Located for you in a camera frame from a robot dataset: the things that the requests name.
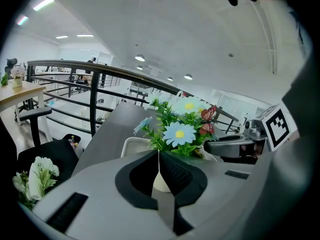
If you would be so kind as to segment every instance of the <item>ceiling spotlight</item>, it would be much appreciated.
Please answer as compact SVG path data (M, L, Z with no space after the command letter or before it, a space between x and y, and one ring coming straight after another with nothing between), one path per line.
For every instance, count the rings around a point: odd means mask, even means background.
M142 54L138 54L137 56L135 56L135 59L140 61L140 62L146 61L145 57Z
M57 36L56 39L61 39L61 38L68 38L67 35L62 35L62 36Z
M76 35L79 38L89 38L89 37L93 37L93 34L77 34Z
M28 19L27 16L22 16L22 18L17 22L17 24L21 26L27 19Z
M192 75L186 74L186 75L184 76L184 78L189 79L189 80L192 80Z
M41 3L39 3L38 5L36 5L35 7L33 7L33 9L35 11L39 11L41 8L45 7L46 5L54 2L55 0L44 0Z

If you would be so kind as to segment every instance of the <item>metal handrail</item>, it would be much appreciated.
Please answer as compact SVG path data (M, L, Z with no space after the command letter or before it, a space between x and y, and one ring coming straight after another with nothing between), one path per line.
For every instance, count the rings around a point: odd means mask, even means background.
M62 67L62 68L70 68L71 72L69 73L40 73L40 74L36 74L34 75L33 72L36 72L36 67L37 66L46 66L48 67ZM91 79L88 79L86 81L90 81L91 83L89 85L85 85L85 84L78 84L78 83L74 83L77 82L77 80L73 79L73 76L87 76L88 74L84 74L84 73L76 73L76 70L86 70L86 71L92 71L93 74L91 75ZM136 83L140 83L143 85L147 85L150 86L152 88L156 88L158 90L162 90L165 92L168 92L170 94L176 95L180 89L169 85L167 83L158 81L156 79L153 79L151 77L148 76L144 76L144 75L140 75L138 73L132 72L132 71L127 71L121 68L116 68L116 67L112 67L112 66L108 66L108 65L102 65L102 64L96 64L96 63L89 63L89 62L82 62L82 61L74 61L74 60L33 60L33 61L28 61L27 63L27 76L26 76L26 80L28 82L31 82L32 80L42 80L42 81L46 81L45 84L51 84L51 83L56 83L56 84L61 84L61 85L66 85L68 86L69 90L68 90L68 97L70 98L70 94L71 94L71 87L76 87L79 90L87 90L90 91L90 103L84 103L84 102L78 102L69 98L64 98L58 95L54 95L52 93L45 92L44 94L47 96L50 96L52 98L55 99L60 99L63 101L67 101L67 102L71 102L71 103L75 103L81 106L86 106L90 108L90 128L91 128L91 135L93 136L96 133L96 109L99 110L104 110L104 111L113 111L113 109L111 108L105 108L102 106L97 106L96 102L97 102L97 93L104 93L104 94L108 94L108 95L112 95L112 96L116 96L116 97L120 97L120 98L124 98L124 99L129 99L129 100L133 100L136 102L141 102L141 106L143 103L147 103L144 99L141 98L137 98L137 97L132 97L129 95L124 95L121 93L117 93L117 92L113 92L113 91L109 91L106 89L101 89L99 88L99 84L100 82L102 83L102 80L100 80L100 74L104 74L104 75L108 75L111 76L111 81L110 81L110 85L108 86L112 86L112 83L115 82L115 85L117 84L118 78L119 78L119 82L120 79L126 79L126 80L130 80ZM45 76L69 76L69 80L66 81L61 81L61 80L55 80L55 79L49 79L49 78L45 78ZM193 96L192 94L185 92L186 96ZM58 113L62 113L65 115L68 115L70 117L74 117L77 118L78 116L68 113L66 111L61 112L61 110L59 111L59 109L55 110ZM228 118L231 119L231 124L229 125L226 133L228 132L228 130L230 129L230 127L232 126L232 123L234 121L238 122L239 120L237 118L235 118L234 116L228 114L227 112L223 111L220 108L217 108L217 113L224 115ZM53 121L67 126L66 123L61 122L57 119L54 119Z

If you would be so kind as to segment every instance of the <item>black railing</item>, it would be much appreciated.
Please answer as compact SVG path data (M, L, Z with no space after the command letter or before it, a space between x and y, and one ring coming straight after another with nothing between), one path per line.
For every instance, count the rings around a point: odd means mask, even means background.
M45 73L39 73L34 74L36 71L36 67L38 66L45 66L47 69L49 67L60 67L60 68L67 68L71 69L69 73L63 72L63 73L57 73L57 72L49 72L46 71ZM76 70L85 70L85 71L91 71L93 74L84 74L84 73L76 73ZM57 80L57 79L50 79L46 76L68 76L68 80ZM112 108L98 106L97 105L97 94L103 93L108 94L115 97L120 97L122 99L131 100L134 101L136 104L137 102L140 103L142 106L143 103L147 103L145 101L145 97L147 94L141 92L142 98L138 98L138 95L140 95L140 91L136 91L136 97L125 95L122 93L117 93L108 89L105 89L106 87L116 87L119 86L121 79L130 80L139 84L142 84L144 86L148 86L153 89L162 90L165 92L168 92L172 95L176 95L180 90L174 86L171 86L169 84L166 84L164 82L155 80L151 77L147 77L144 75L140 75L135 72L127 71L120 68L115 68L112 66L107 65L101 65L101 64L95 64L95 63L89 63L89 62L81 62L81 61L72 61L72 60L34 60L34 61L28 61L28 67L27 67L27 76L26 80L28 82L32 81L45 81L44 83L40 83L40 85L49 85L49 84L58 84L58 85L64 85L63 87L57 86L57 88L50 89L48 91L44 92L44 95L49 96L50 98L47 98L45 102L48 102L52 99L62 100L65 102L70 102L73 104L77 104L80 106L89 107L89 114L90 117L84 117L80 115L76 115L74 113L70 113L68 111L64 111L61 109L58 109L56 107L50 106L46 104L47 107L51 107L53 111L76 118L79 120L90 122L90 130L83 129L76 127L74 125L70 125L68 123L65 123L61 120L58 120L56 118L53 118L51 116L47 116L49 120L52 120L58 124L61 124L66 127L70 127L72 129L78 130L80 132L89 133L92 136L96 133L97 126L102 124L102 121L96 120L96 110L102 110L107 112L112 112ZM63 94L53 94L52 92L68 89L68 92ZM90 102L82 102L82 101L76 101L73 99L70 99L72 93L76 92L86 92L90 91ZM232 125L233 121L238 122L238 119L231 116L230 114L226 113L222 109L217 109L217 111L228 118L231 119Z

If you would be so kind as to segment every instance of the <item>potted plant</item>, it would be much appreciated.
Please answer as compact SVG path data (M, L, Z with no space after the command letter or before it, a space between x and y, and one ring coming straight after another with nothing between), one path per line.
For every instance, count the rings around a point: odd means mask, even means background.
M23 67L11 69L11 77L13 78L12 88L22 87L22 80L25 77L26 72Z
M218 140L212 124L216 106L198 97L184 97L181 94L182 91L174 97L161 92L149 94L146 98L149 104L145 109L155 107L160 129L154 131L150 128L152 117L149 117L134 128L134 134L140 130L146 131L145 135L151 137L149 141L154 150L206 159L203 143L207 140ZM166 187L160 173L156 179L157 185L154 184L153 187L167 192L169 188Z

